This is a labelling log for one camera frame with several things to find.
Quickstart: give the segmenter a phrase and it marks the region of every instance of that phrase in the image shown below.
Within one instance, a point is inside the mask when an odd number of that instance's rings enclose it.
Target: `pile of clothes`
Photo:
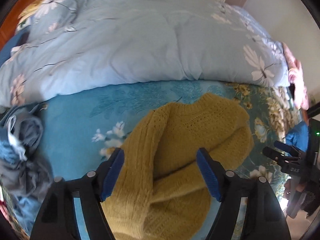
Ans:
[[[52,183],[49,164],[35,153],[43,133],[35,116],[40,108],[39,104],[14,106],[0,121],[0,181],[28,235]]]

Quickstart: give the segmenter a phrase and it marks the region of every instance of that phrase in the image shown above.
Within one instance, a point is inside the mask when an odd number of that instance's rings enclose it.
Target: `white wall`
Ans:
[[[308,94],[320,101],[320,29],[301,0],[248,0],[244,8],[302,62]]]

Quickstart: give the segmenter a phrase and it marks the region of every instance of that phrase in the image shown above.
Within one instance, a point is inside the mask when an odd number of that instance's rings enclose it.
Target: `silver screw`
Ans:
[[[267,182],[267,179],[265,177],[263,177],[263,176],[260,176],[259,177],[259,181],[262,182],[262,183],[265,183],[265,182]]]
[[[94,177],[95,175],[96,175],[96,172],[95,172],[95,171],[89,171],[89,172],[87,173],[87,176],[88,176],[89,178]]]
[[[62,180],[62,177],[58,176],[58,177],[54,177],[54,182],[59,182]]]
[[[226,175],[231,178],[235,175],[235,173],[233,171],[226,171]]]

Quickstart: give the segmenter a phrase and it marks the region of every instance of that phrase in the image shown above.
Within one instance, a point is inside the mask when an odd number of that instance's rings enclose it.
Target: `sweater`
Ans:
[[[236,102],[204,94],[145,116],[124,141],[124,166],[102,209],[117,240],[186,240],[202,226],[211,197],[196,164],[204,147],[226,170],[253,146],[249,116]]]

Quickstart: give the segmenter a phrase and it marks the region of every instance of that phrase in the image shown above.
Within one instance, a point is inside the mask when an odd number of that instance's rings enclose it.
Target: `yellow fabric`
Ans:
[[[226,170],[236,169],[253,146],[248,120],[237,103],[210,93],[145,116],[122,145],[124,166],[102,203],[116,239],[190,239],[211,201],[196,152],[205,147]]]
[[[18,19],[20,19],[19,24],[22,23],[28,17],[34,15],[38,10],[39,6],[41,5],[42,1],[43,0],[35,0],[33,3],[28,5],[18,16]]]

